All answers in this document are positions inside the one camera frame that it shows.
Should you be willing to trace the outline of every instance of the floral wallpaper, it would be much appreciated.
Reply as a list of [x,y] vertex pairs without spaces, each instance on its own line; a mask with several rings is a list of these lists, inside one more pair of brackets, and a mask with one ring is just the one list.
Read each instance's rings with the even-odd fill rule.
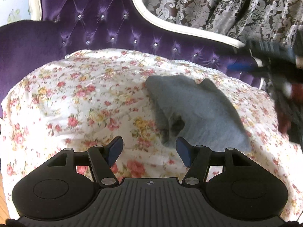
[[28,0],[0,0],[0,26],[31,19]]

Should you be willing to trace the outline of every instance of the purple tufted headboard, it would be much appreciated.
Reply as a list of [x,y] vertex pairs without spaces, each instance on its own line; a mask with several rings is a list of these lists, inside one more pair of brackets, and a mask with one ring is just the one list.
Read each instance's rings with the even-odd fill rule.
[[235,54],[241,42],[162,21],[133,1],[41,0],[42,22],[19,21],[0,27],[0,41],[6,41],[0,45],[0,100],[29,72],[80,49],[121,48],[189,60],[260,86],[260,78],[227,71],[227,65],[236,61],[257,64],[250,56]]

